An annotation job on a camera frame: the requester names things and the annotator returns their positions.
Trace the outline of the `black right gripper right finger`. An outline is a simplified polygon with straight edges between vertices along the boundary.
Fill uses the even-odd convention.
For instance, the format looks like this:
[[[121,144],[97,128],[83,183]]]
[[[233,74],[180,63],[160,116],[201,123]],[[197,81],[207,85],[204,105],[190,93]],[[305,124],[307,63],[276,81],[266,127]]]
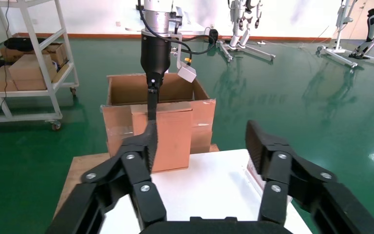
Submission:
[[[354,194],[334,173],[297,155],[284,138],[249,120],[245,146],[265,181],[260,221],[283,226],[290,196],[310,213],[322,234],[374,234],[374,217]]]

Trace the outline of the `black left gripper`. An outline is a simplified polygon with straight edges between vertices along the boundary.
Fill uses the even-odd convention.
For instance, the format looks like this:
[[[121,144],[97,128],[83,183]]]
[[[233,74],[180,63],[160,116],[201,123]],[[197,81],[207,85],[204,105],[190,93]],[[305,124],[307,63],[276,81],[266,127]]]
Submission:
[[[161,78],[170,67],[171,42],[154,36],[141,36],[141,66],[147,77],[148,121],[156,120]]]

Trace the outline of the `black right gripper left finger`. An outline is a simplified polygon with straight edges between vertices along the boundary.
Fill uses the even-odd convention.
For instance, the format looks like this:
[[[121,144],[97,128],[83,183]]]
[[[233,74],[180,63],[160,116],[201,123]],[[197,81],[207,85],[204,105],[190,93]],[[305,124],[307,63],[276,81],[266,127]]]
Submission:
[[[128,195],[141,230],[167,212],[151,172],[158,144],[156,121],[124,139],[115,156],[86,171],[55,215],[48,234],[98,234],[120,198]]]

